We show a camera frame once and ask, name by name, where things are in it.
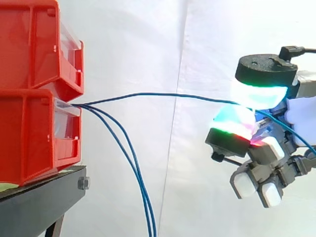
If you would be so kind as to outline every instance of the plastic bin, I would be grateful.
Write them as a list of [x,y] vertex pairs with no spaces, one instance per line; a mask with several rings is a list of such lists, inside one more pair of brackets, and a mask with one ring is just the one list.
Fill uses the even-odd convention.
[[0,187],[22,186],[80,161],[81,109],[49,90],[0,90]]
[[60,20],[55,0],[0,0],[0,89],[83,94],[83,43]]

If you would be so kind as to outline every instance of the wrinkled white sheet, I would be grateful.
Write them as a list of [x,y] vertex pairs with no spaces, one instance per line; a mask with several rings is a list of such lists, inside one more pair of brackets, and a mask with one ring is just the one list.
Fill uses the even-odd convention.
[[[178,91],[230,99],[239,57],[278,53],[283,45],[315,47],[310,5],[305,0],[295,4],[282,0],[190,1]],[[313,56],[295,62],[300,69],[312,70]],[[264,209],[257,195],[237,200],[229,184],[235,167],[212,162],[211,149],[203,144],[220,106],[177,100],[160,236],[315,236],[315,172],[285,189],[283,202],[276,208]]]
[[[315,47],[316,42],[315,7],[309,0],[189,0],[188,6],[186,0],[59,2],[85,43],[80,102],[141,91],[227,99],[239,57],[278,53],[282,45]],[[315,58],[295,62],[308,69]],[[175,106],[174,98],[99,106],[130,135],[159,236],[314,237],[315,173],[288,187],[277,208],[263,209],[256,196],[237,200],[229,184],[235,167],[214,163],[204,144],[221,106],[189,99],[177,99]],[[83,114],[82,163],[91,189],[67,212],[61,236],[147,236],[136,179],[113,138],[88,112]]]

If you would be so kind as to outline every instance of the metal table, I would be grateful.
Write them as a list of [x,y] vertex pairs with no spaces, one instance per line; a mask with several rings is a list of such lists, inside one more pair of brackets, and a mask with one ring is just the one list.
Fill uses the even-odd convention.
[[0,193],[0,236],[58,237],[64,214],[89,188],[85,166],[72,166],[40,182]]

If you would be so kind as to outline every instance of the transparent drawer front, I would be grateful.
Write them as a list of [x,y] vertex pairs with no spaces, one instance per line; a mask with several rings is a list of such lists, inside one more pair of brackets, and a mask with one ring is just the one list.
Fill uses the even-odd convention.
[[79,39],[73,34],[62,18],[60,21],[60,49],[61,52],[72,66],[75,66],[75,51],[81,49],[81,43]]
[[78,139],[74,134],[74,119],[80,116],[80,109],[55,99],[54,133],[58,139]]

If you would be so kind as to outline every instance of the screw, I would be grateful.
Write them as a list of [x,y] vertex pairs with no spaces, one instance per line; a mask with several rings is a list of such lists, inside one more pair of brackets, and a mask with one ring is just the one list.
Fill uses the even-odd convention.
[[90,178],[89,177],[80,177],[78,180],[78,189],[88,190],[90,188]]

